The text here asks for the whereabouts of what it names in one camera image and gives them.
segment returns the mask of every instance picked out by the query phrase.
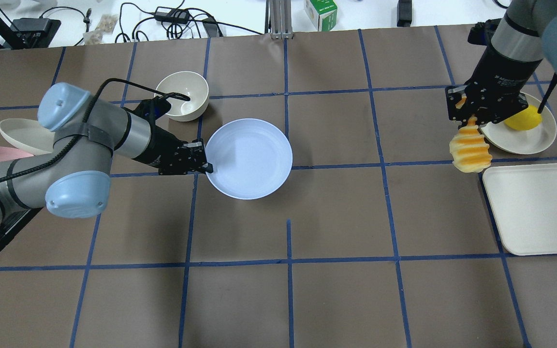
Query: blue tape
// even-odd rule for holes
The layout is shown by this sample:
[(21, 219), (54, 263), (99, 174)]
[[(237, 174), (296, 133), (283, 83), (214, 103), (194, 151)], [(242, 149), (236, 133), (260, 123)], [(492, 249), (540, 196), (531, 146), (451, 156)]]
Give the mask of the blue tape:
[(208, 37), (207, 38), (207, 43), (205, 44), (205, 60), (204, 60), (204, 64), (203, 64), (203, 78), (207, 79), (207, 65), (208, 62), (210, 61), (210, 40), (212, 38)]
[[(134, 65), (134, 56), (137, 54), (137, 42), (132, 44), (132, 55), (130, 56), (130, 65), (128, 66), (128, 73), (126, 74), (126, 80), (130, 81), (130, 76), (132, 75), (132, 66)], [(124, 101), (126, 100), (126, 94), (128, 93), (128, 84), (124, 84), (124, 93), (122, 93), (122, 100), (119, 103), (119, 107), (124, 107)]]
[(96, 223), (93, 226), (93, 234), (91, 236), (91, 243), (89, 245), (89, 252), (87, 253), (87, 262), (84, 267), (85, 271), (83, 273), (83, 282), (81, 284), (81, 291), (79, 293), (79, 302), (77, 303), (77, 310), (74, 315), (73, 322), (73, 333), (70, 337), (70, 348), (74, 347), (74, 342), (77, 339), (77, 328), (79, 327), (79, 318), (81, 315), (81, 308), (83, 307), (83, 299), (85, 297), (85, 290), (87, 286), (87, 278), (89, 276), (89, 271), (91, 268), (91, 258), (93, 258), (93, 249), (96, 245), (96, 236), (98, 235), (98, 227), (100, 226), (100, 218), (102, 215), (96, 217)]
[(401, 256), (401, 261), (472, 260), (495, 258), (501, 258), (500, 254), (415, 255)]
[(37, 109), (39, 105), (24, 105), (24, 106), (0, 106), (0, 110), (22, 110), (22, 109)]
[(370, 168), (380, 167), (380, 163), (354, 163), (354, 164), (323, 164), (323, 165), (296, 165), (292, 170), (308, 170), (308, 169), (336, 169), (336, 168)]
[(259, 94), (238, 94), (238, 95), (210, 95), (210, 99), (236, 99), (236, 98), (259, 98), (259, 97), (276, 97), (283, 93), (259, 93)]
[(130, 178), (130, 177), (137, 177), (137, 176), (157, 176), (158, 174), (159, 174), (159, 172), (111, 174), (111, 178)]
[[(365, 61), (365, 71), (366, 71), (366, 81), (369, 87), (369, 100), (371, 102), (371, 113), (373, 115), (373, 129), (375, 131), (375, 140), (378, 146), (378, 155), (380, 156), (381, 170), (382, 170), (382, 182), (384, 183), (384, 196), (386, 202), (386, 209), (388, 211), (388, 221), (391, 229), (391, 238), (393, 240), (393, 254), (395, 258), (399, 257), (398, 245), (396, 243), (396, 231), (393, 219), (393, 206), (391, 205), (391, 197), (388, 189), (387, 174), (384, 163), (384, 153), (382, 152), (382, 145), (380, 141), (380, 130), (378, 128), (378, 116), (375, 108), (375, 99), (373, 98), (373, 87), (371, 83), (371, 73), (369, 70), (369, 61), (366, 56), (365, 40), (362, 36), (362, 30), (358, 29), (358, 37), (360, 38), (360, 48), (362, 49), (362, 56)], [(396, 261), (396, 281), (398, 284), (399, 299), (401, 302), (401, 313), (403, 316), (403, 324), (405, 330), (405, 341), (407, 342), (408, 348), (411, 348), (411, 335), (410, 335), (410, 325), (407, 319), (407, 307), (405, 305), (405, 296), (403, 293), (403, 280), (401, 276), (401, 267), (399, 265), (399, 260)]]
[(293, 264), (292, 264), (292, 221), (287, 219), (287, 301), (289, 309), (289, 348), (294, 348), (293, 333)]
[(195, 173), (192, 183), (192, 200), (191, 200), (191, 214), (188, 221), (188, 240), (186, 242), (186, 267), (184, 267), (184, 281), (182, 284), (182, 303), (179, 311), (179, 348), (184, 344), (184, 321), (186, 319), (186, 299), (188, 297), (188, 275), (190, 274), (190, 261), (192, 250), (192, 231), (194, 229), (195, 221), (195, 205), (197, 203), (197, 183), (199, 183), (199, 174)]
[(59, 266), (3, 266), (0, 272), (13, 271), (69, 271), (73, 269), (85, 269), (86, 265), (59, 265)]
[(289, 140), (289, 102), (287, 98), (289, 97), (289, 77), (288, 77), (288, 64), (287, 64), (287, 41), (283, 40), (283, 70), (285, 74), (285, 137)]
[(448, 57), (446, 56), (446, 49), (444, 49), (444, 43), (442, 42), (442, 37), (440, 36), (440, 30), (438, 26), (434, 26), (435, 35), (438, 37), (438, 43), (440, 44), (440, 49), (442, 50), (442, 57), (444, 57), (444, 64), (446, 64), (446, 71), (448, 71), (448, 77), (451, 79), (451, 85), (455, 85), (455, 78), (453, 77), (453, 71), (451, 71), (451, 65), (448, 63)]
[(57, 68), (55, 68), (55, 75), (53, 75), (53, 81), (51, 81), (51, 86), (55, 84), (57, 81), (57, 77), (59, 75), (59, 69), (61, 68), (61, 64), (64, 61), (64, 54), (66, 53), (66, 47), (62, 47), (61, 55), (59, 56), (59, 62), (57, 63)]
[(508, 264), (506, 263), (506, 255), (504, 254), (504, 248), (502, 247), (502, 241), (500, 239), (500, 233), (498, 231), (498, 225), (493, 217), (493, 210), (491, 210), (491, 202), (489, 202), (489, 196), (484, 188), (483, 174), (478, 174), (478, 180), (480, 181), (480, 187), (483, 190), (484, 203), (487, 207), (487, 212), (489, 213), (489, 220), (491, 221), (491, 227), (493, 227), (493, 234), (496, 236), (496, 243), (498, 245), (498, 253), (500, 259), (502, 260), (502, 267), (504, 268), (504, 275), (506, 276), (506, 282), (509, 287), (509, 292), (511, 293), (511, 300), (513, 302), (513, 308), (515, 309), (515, 316), (517, 317), (517, 324), (519, 324), (519, 331), (521, 332), (521, 337), (524, 341), (524, 347), (530, 347), (530, 342), (528, 341), (528, 334), (526, 333), (526, 327), (524, 326), (524, 320), (519, 310), (519, 303), (517, 302), (517, 295), (515, 294), (515, 288), (513, 287), (513, 280), (511, 279), (511, 273), (509, 272)]

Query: yellow lemon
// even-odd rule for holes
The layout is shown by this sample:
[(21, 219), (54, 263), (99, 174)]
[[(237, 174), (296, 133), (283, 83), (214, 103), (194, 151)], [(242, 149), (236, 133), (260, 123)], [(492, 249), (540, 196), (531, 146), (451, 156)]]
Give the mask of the yellow lemon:
[(513, 128), (516, 131), (528, 131), (540, 125), (543, 121), (543, 116), (538, 112), (533, 105), (528, 105), (528, 108), (516, 113), (515, 115), (504, 120), (504, 124)]

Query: table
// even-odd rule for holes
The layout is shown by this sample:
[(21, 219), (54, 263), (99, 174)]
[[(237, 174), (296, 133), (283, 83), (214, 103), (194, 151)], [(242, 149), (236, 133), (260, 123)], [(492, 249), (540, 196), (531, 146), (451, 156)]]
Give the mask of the table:
[[(257, 117), (294, 152), (285, 185), (254, 201), (116, 157), (104, 214), (42, 211), (0, 253), (0, 347), (557, 347), (557, 256), (507, 253), (481, 176), (451, 165), (443, 88), (482, 53), (468, 31), (0, 51), (0, 120), (35, 119), (55, 82), (155, 86), (190, 70), (207, 77), (207, 112), (161, 126), (208, 139)], [(544, 62), (525, 91), (542, 96), (551, 73)], [(557, 89), (550, 106), (557, 117)], [(493, 165), (554, 162), (557, 140), (491, 153)]]
[[(119, 14), (119, 6), (126, 0), (58, 0), (59, 6), (71, 6), (85, 12), (91, 7), (91, 29), (98, 24), (103, 14)], [(152, 12), (157, 6), (179, 5), (179, 1), (165, 0), (135, 0), (133, 1), (144, 11)], [(500, 0), (502, 4), (509, 4), (509, 0)], [(334, 30), (346, 29), (373, 29), (396, 27), (397, 0), (336, 0), (338, 5), (338, 22)], [(42, 6), (31, 0), (22, 0), (15, 9), (3, 6), (2, 8), (11, 18), (36, 18), (48, 6)], [(265, 1), (264, 0), (205, 0), (203, 3), (186, 0), (183, 7), (200, 7), (214, 15), (218, 21), (235, 24), (256, 31), (264, 31)], [(491, 18), (504, 16), (504, 9), (493, 3), (492, 0), (445, 0), (443, 2), (430, 0), (413, 0), (412, 26), (433, 26), (447, 24), (475, 24)], [(69, 10), (51, 11), (47, 17), (61, 20), (62, 24), (51, 42), (51, 47), (72, 46), (79, 41), (86, 27), (79, 13)], [(130, 35), (134, 25), (148, 17), (131, 5), (124, 6), (122, 12), (122, 27)], [(315, 27), (304, 11), (303, 0), (292, 0), (292, 26), (294, 31), (315, 31)], [(141, 29), (150, 40), (166, 40), (166, 33), (161, 26), (151, 20), (141, 25)], [(226, 36), (250, 35), (249, 32), (233, 27), (221, 26), (221, 31)], [(119, 26), (114, 34), (105, 34), (103, 42), (112, 43), (119, 33)], [(191, 35), (197, 37), (197, 30), (192, 29), (184, 33), (184, 38)]]

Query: black cable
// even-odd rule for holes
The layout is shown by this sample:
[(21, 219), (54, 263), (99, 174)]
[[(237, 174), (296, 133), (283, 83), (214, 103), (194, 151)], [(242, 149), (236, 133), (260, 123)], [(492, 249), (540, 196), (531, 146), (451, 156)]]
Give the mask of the black cable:
[(11, 20), (11, 19), (7, 16), (7, 14), (1, 9), (1, 7), (0, 7), (0, 11), (1, 11), (1, 14), (4, 15), (4, 17), (8, 20), (8, 22), (10, 22), (10, 24), (12, 24), (12, 26), (14, 27), (14, 29), (16, 29), (16, 31), (18, 31), (18, 33), (20, 34), (20, 30), (18, 29), (18, 27), (14, 25), (14, 23), (12, 22), (12, 20)]
[(155, 13), (151, 13), (151, 12), (142, 10), (141, 7), (137, 6), (136, 4), (133, 4), (132, 2), (122, 2), (122, 4), (119, 6), (119, 31), (120, 31), (120, 33), (117, 34), (117, 36), (115, 36), (115, 42), (116, 43), (117, 43), (117, 39), (120, 36), (124, 39), (124, 42), (132, 41), (130, 39), (130, 37), (126, 33), (124, 33), (124, 28), (122, 27), (122, 10), (124, 9), (124, 5), (133, 5), (134, 7), (137, 7), (137, 9), (139, 9), (139, 11), (141, 11), (142, 13), (150, 14), (152, 16), (155, 15)]
[(221, 37), (224, 36), (223, 33), (222, 33), (221, 30), (220, 30), (219, 23), (216, 21), (216, 19), (214, 18), (214, 16), (212, 16), (210, 13), (208, 13), (208, 12), (205, 11), (205, 10), (198, 9), (197, 7), (189, 7), (187, 10), (188, 10), (188, 11), (190, 11), (190, 10), (199, 11), (200, 13), (203, 13), (203, 14), (207, 15), (207, 17), (208, 17), (208, 18), (211, 18), (211, 19), (214, 21), (214, 23), (216, 24), (216, 27), (217, 27), (218, 30), (219, 30), (219, 36), (221, 36)]
[(547, 88), (547, 92), (543, 96), (543, 101), (541, 101), (539, 105), (539, 109), (537, 111), (538, 113), (543, 112), (543, 109), (545, 108), (545, 104), (547, 103), (547, 100), (549, 99), (551, 92), (553, 92), (553, 89), (556, 87), (556, 85), (557, 85), (557, 73), (553, 73), (553, 76), (551, 77), (550, 85)]
[(151, 20), (151, 19), (154, 19), (154, 17), (152, 16), (152, 17), (144, 18), (144, 19), (142, 19), (139, 23), (135, 24), (134, 28), (132, 29), (132, 37), (133, 37), (133, 38), (136, 37), (134, 33), (135, 33), (135, 31), (137, 31), (137, 28), (139, 28), (139, 26), (140, 26), (143, 22), (146, 22), (146, 21)]
[(498, 5), (499, 7), (502, 7), (502, 9), (508, 9), (509, 8), (508, 6), (504, 6), (504, 5), (500, 4), (499, 0), (493, 0), (493, 3)]
[(51, 7), (50, 9), (44, 11), (44, 12), (40, 15), (40, 17), (38, 17), (38, 18), (44, 18), (44, 14), (46, 14), (47, 12), (49, 12), (49, 11), (51, 11), (51, 10), (54, 10), (54, 9), (69, 9), (69, 10), (74, 10), (74, 11), (77, 11), (78, 13), (80, 13), (80, 14), (83, 16), (83, 18), (85, 18), (85, 14), (83, 14), (83, 12), (82, 12), (81, 10), (75, 9), (74, 7), (70, 7), (70, 6), (55, 6), (55, 7)]
[[(51, 7), (50, 9), (47, 9), (46, 11), (44, 11), (38, 18), (44, 18), (44, 14), (46, 14), (49, 11), (55, 10), (55, 9), (64, 9), (64, 10), (68, 9), (68, 10), (74, 10), (74, 11), (77, 11), (78, 13), (80, 13), (83, 16), (83, 22), (86, 24), (86, 33), (89, 32), (89, 24), (90, 24), (89, 16), (91, 15), (91, 8), (87, 9), (86, 13), (83, 13), (81, 10), (75, 9), (74, 7), (55, 6), (55, 7)], [(78, 42), (76, 42), (74, 44), (74, 46), (78, 46), (81, 42), (83, 42), (83, 38), (81, 38)]]
[[(192, 20), (195, 20), (195, 18), (199, 17), (200, 15), (204, 15), (204, 13), (193, 16)], [(201, 31), (199, 30), (199, 24), (198, 22), (194, 22), (194, 23), (195, 23), (195, 27), (197, 27), (197, 33), (199, 34), (199, 38), (201, 38)]]
[[(190, 101), (190, 97), (188, 97), (187, 95), (183, 95), (183, 94), (181, 94), (181, 93), (175, 93), (175, 92), (163, 93), (163, 92), (154, 90), (154, 89), (152, 89), (152, 88), (148, 88), (148, 87), (146, 87), (146, 86), (142, 86), (142, 85), (140, 85), (140, 84), (136, 84), (136, 83), (131, 82), (131, 81), (127, 81), (127, 80), (124, 80), (124, 79), (111, 78), (111, 79), (107, 79), (106, 81), (104, 81), (104, 82), (102, 83), (102, 85), (100, 85), (100, 87), (98, 88), (98, 91), (96, 92), (96, 94), (93, 95), (93, 97), (91, 98), (91, 100), (90, 100), (90, 102), (89, 102), (89, 104), (88, 104), (88, 106), (87, 106), (86, 112), (84, 113), (84, 116), (83, 116), (83, 120), (82, 120), (83, 123), (87, 123), (87, 121), (89, 120), (90, 113), (91, 113), (91, 111), (93, 110), (93, 107), (96, 105), (96, 103), (97, 103), (97, 101), (98, 101), (98, 99), (99, 99), (99, 97), (100, 97), (100, 94), (102, 93), (102, 91), (104, 90), (104, 88), (106, 87), (106, 85), (108, 85), (108, 84), (111, 83), (111, 82), (121, 82), (121, 83), (124, 83), (124, 84), (128, 84), (128, 85), (130, 85), (130, 86), (135, 86), (135, 87), (137, 87), (137, 88), (141, 88), (141, 89), (147, 90), (147, 91), (149, 91), (149, 92), (153, 92), (153, 93), (159, 94), (159, 95), (161, 95), (162, 97), (165, 97), (165, 98), (179, 99), (180, 101), (185, 101), (185, 102)], [(38, 170), (46, 169), (46, 168), (48, 168), (48, 167), (51, 167), (51, 165), (55, 165), (56, 163), (58, 163), (58, 161), (60, 161), (62, 158), (64, 158), (64, 156), (67, 155), (68, 152), (70, 152), (70, 150), (72, 149), (72, 147), (75, 146), (76, 143), (79, 142), (79, 140), (80, 140), (81, 137), (82, 137), (82, 136), (80, 136), (80, 135), (74, 136), (74, 137), (66, 144), (66, 146), (64, 146), (64, 148), (62, 148), (62, 150), (60, 150), (60, 151), (59, 151), (55, 156), (53, 156), (53, 158), (51, 158), (50, 160), (45, 161), (45, 163), (39, 164), (39, 165), (37, 165), (37, 166), (35, 166), (35, 167), (31, 167), (31, 168), (22, 170), (22, 171), (20, 171), (20, 172), (15, 173), (15, 174), (10, 174), (10, 175), (7, 175), (7, 176), (3, 176), (3, 177), (0, 178), (0, 183), (3, 183), (3, 182), (8, 181), (8, 180), (16, 179), (16, 178), (18, 178), (18, 177), (25, 176), (25, 175), (27, 175), (27, 174), (31, 174), (31, 173), (37, 172)]]
[[(203, 22), (202, 20), (191, 20), (191, 22)], [(256, 33), (259, 35), (263, 35), (263, 33), (260, 33), (259, 31), (254, 31), (245, 27), (241, 27), (241, 26), (236, 26), (235, 24), (228, 24), (228, 23), (224, 23), (224, 22), (214, 22), (215, 24), (223, 24), (223, 26), (228, 26), (228, 27), (234, 27), (234, 28), (238, 28), (238, 29), (243, 29), (246, 31), (250, 31), (251, 33)]]
[(144, 32), (143, 32), (143, 31), (141, 31), (141, 30), (137, 30), (137, 34), (135, 35), (135, 39), (137, 39), (137, 41), (141, 41), (141, 39), (139, 39), (139, 33), (142, 33), (142, 34), (143, 34), (143, 36), (144, 36), (144, 37), (146, 37), (146, 41), (150, 41), (150, 38), (149, 38), (149, 37), (147, 37), (147, 34), (146, 34), (146, 33), (144, 33)]

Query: small box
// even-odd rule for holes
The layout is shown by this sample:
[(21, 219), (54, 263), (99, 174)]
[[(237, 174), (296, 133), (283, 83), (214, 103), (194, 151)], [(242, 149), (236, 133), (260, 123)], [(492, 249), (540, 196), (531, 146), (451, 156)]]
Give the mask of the small box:
[(337, 24), (338, 7), (333, 0), (305, 0), (305, 12), (318, 31), (330, 31)]

